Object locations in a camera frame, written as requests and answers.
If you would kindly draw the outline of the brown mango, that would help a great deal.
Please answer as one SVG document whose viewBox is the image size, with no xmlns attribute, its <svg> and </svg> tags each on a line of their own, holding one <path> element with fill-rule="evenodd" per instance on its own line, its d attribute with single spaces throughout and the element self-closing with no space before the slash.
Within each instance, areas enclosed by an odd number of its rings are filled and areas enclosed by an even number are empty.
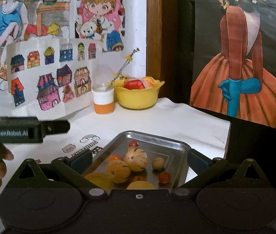
<svg viewBox="0 0 276 234">
<path fill-rule="evenodd" d="M 109 192 L 113 188 L 113 183 L 111 182 L 110 178 L 104 173 L 90 173 L 86 175 L 84 178 L 92 182 L 99 188 L 105 190 L 106 192 Z"/>
</svg>

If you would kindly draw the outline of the red cherry tomato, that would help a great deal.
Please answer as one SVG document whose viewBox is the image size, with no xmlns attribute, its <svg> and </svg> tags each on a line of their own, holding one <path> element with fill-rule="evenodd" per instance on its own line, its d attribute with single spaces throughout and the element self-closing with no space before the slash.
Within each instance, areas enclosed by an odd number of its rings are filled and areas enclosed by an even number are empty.
<svg viewBox="0 0 276 234">
<path fill-rule="evenodd" d="M 135 140 L 130 141 L 129 147 L 138 147 L 138 142 Z"/>
<path fill-rule="evenodd" d="M 158 180 L 161 184 L 167 184 L 171 182 L 171 174 L 169 172 L 161 172 L 158 174 Z"/>
</svg>

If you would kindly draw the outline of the small orange tangerine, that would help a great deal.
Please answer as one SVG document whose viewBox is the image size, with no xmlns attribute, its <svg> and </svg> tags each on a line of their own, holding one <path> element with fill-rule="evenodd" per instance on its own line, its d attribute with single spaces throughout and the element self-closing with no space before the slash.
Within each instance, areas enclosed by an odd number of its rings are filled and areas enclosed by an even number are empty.
<svg viewBox="0 0 276 234">
<path fill-rule="evenodd" d="M 112 162 L 112 161 L 114 161 L 114 160 L 121 160 L 121 161 L 122 161 L 122 157 L 119 156 L 119 155 L 115 155 L 115 154 L 110 155 L 110 156 L 108 157 L 108 162 L 109 162 L 109 163 Z"/>
</svg>

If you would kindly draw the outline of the orange striped round fruit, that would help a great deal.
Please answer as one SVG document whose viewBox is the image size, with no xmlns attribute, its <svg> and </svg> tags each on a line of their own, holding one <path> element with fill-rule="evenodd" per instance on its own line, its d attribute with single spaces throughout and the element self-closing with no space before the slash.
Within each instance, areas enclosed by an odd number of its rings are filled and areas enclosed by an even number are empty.
<svg viewBox="0 0 276 234">
<path fill-rule="evenodd" d="M 113 160 L 106 167 L 106 174 L 113 183 L 121 184 L 130 176 L 129 166 L 122 160 Z"/>
</svg>

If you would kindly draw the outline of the small brown round fruit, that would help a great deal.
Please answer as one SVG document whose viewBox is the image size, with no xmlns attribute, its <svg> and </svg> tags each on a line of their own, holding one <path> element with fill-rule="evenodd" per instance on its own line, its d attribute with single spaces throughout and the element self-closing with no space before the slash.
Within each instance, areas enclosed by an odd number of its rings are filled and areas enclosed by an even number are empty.
<svg viewBox="0 0 276 234">
<path fill-rule="evenodd" d="M 165 167 L 165 160 L 162 157 L 156 157 L 152 161 L 152 169 L 154 171 L 160 171 Z"/>
</svg>

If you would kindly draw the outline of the tan striped round fruit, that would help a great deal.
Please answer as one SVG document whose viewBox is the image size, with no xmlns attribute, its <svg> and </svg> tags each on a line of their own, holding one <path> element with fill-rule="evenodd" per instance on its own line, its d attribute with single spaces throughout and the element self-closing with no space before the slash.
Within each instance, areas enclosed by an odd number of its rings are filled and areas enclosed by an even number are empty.
<svg viewBox="0 0 276 234">
<path fill-rule="evenodd" d="M 148 157 L 140 148 L 129 150 L 122 159 L 133 172 L 140 172 L 146 169 Z"/>
</svg>

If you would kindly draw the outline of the yellow round fruit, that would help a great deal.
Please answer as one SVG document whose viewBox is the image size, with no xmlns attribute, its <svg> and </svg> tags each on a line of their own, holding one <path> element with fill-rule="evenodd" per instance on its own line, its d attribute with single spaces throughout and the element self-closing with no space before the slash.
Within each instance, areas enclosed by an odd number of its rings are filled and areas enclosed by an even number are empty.
<svg viewBox="0 0 276 234">
<path fill-rule="evenodd" d="M 153 190 L 154 185 L 147 181 L 135 181 L 128 185 L 127 190 Z"/>
</svg>

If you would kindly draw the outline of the small orange fruit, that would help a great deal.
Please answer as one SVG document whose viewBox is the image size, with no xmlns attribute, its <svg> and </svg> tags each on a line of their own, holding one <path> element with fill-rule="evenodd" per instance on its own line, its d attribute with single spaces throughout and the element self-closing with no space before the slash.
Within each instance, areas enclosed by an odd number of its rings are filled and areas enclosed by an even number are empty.
<svg viewBox="0 0 276 234">
<path fill-rule="evenodd" d="M 137 175 L 130 179 L 130 183 L 136 182 L 136 181 L 146 181 L 146 177 Z"/>
</svg>

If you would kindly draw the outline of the metal tray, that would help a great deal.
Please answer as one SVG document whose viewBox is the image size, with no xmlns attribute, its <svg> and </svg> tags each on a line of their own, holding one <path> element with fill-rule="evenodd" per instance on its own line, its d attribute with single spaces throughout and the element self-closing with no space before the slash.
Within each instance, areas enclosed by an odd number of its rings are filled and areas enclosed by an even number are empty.
<svg viewBox="0 0 276 234">
<path fill-rule="evenodd" d="M 131 172 L 128 180 L 124 183 L 112 183 L 112 189 L 126 189 L 136 176 L 144 177 L 156 189 L 168 189 L 171 191 L 185 183 L 189 169 L 186 158 L 190 146 L 173 139 L 136 131 L 126 131 L 117 135 L 94 156 L 92 165 L 83 173 L 83 176 L 91 173 L 107 174 L 108 158 L 111 155 L 124 157 L 131 141 L 136 141 L 139 148 L 146 153 L 146 168 L 140 172 Z M 171 175 L 169 183 L 160 183 L 158 174 L 161 172 L 152 168 L 152 161 L 157 157 L 164 159 L 163 170 Z"/>
</svg>

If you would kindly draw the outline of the houses drawing paper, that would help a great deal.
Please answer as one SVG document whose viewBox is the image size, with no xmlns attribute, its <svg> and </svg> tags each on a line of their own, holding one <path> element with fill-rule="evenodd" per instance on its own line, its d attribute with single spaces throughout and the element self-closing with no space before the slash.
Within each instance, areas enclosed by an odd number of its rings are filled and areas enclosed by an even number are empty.
<svg viewBox="0 0 276 234">
<path fill-rule="evenodd" d="M 93 69 L 102 45 L 92 39 L 30 39 L 7 47 L 12 116 L 58 119 L 92 106 Z"/>
</svg>

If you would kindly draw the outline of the yellow plastic bowl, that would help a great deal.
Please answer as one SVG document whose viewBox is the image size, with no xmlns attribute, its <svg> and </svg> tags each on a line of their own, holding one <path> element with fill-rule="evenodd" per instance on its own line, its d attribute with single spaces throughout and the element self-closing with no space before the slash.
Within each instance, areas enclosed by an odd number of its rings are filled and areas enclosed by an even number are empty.
<svg viewBox="0 0 276 234">
<path fill-rule="evenodd" d="M 128 80 L 141 79 L 146 88 L 141 90 L 128 90 L 123 87 L 124 82 Z M 133 110 L 148 109 L 157 102 L 160 88 L 165 84 L 164 81 L 156 80 L 146 76 L 142 78 L 124 78 L 116 80 L 113 83 L 116 100 L 118 103 Z"/>
</svg>

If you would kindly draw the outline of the red plastic mold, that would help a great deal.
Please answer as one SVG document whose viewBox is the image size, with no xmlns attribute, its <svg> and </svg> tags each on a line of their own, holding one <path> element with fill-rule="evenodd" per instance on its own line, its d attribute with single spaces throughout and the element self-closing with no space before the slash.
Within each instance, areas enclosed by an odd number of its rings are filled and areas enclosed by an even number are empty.
<svg viewBox="0 0 276 234">
<path fill-rule="evenodd" d="M 141 79 L 125 81 L 123 87 L 128 90 L 141 90 L 146 88 L 144 82 Z"/>
</svg>

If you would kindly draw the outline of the yellow flower twig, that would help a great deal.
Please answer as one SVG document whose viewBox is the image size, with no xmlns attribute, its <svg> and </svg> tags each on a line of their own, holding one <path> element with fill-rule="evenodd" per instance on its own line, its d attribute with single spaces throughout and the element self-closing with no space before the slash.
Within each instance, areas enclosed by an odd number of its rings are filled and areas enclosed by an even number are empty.
<svg viewBox="0 0 276 234">
<path fill-rule="evenodd" d="M 139 52 L 139 48 L 135 48 L 129 55 L 125 57 L 125 62 L 122 65 L 122 67 L 118 70 L 117 74 L 113 77 L 113 79 L 107 84 L 107 87 L 110 87 L 113 85 L 113 83 L 120 77 L 123 70 L 133 61 L 133 56 L 135 53 Z"/>
</svg>

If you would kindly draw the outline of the girl with bear poster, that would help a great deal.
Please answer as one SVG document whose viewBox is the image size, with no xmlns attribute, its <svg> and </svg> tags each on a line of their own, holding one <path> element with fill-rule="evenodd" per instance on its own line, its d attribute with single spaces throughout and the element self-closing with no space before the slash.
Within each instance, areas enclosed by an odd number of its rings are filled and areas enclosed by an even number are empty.
<svg viewBox="0 0 276 234">
<path fill-rule="evenodd" d="M 75 37 L 102 42 L 105 52 L 124 49 L 124 0 L 76 0 Z"/>
</svg>

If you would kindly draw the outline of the brown wooden door frame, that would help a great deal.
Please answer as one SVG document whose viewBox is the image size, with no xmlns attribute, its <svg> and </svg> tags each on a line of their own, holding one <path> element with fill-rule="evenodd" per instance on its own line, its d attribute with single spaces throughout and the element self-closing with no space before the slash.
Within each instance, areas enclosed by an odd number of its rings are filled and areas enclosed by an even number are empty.
<svg viewBox="0 0 276 234">
<path fill-rule="evenodd" d="M 146 75 L 161 79 L 162 0 L 146 0 Z"/>
</svg>

